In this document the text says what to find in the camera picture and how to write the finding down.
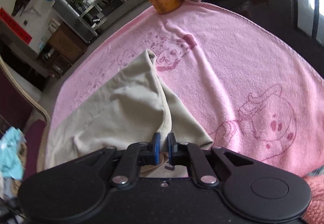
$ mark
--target silver screw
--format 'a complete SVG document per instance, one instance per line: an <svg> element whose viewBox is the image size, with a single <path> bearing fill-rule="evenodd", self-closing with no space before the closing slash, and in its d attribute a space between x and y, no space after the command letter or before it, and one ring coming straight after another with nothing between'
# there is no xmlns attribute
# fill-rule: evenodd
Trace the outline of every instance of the silver screw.
<svg viewBox="0 0 324 224"><path fill-rule="evenodd" d="M125 177L125 176L115 176L112 181L115 183L115 184L118 184L118 185L123 185L123 184L126 184L128 182L128 178Z"/></svg>
<svg viewBox="0 0 324 224"><path fill-rule="evenodd" d="M169 186L169 184L167 182L163 182L160 184L160 187L168 187L168 186Z"/></svg>
<svg viewBox="0 0 324 224"><path fill-rule="evenodd" d="M201 182L205 183L205 184L214 184L217 181L217 178L214 176L202 176L200 178Z"/></svg>

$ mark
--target light blue cloth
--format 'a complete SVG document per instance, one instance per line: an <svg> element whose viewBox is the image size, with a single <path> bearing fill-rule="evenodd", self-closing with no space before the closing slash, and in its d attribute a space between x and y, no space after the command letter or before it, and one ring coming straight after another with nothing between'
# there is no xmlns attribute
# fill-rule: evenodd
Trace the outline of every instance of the light blue cloth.
<svg viewBox="0 0 324 224"><path fill-rule="evenodd" d="M17 155L20 142L24 142L23 133L14 127L9 128L0 140L0 171L2 177L22 180L24 171Z"/></svg>

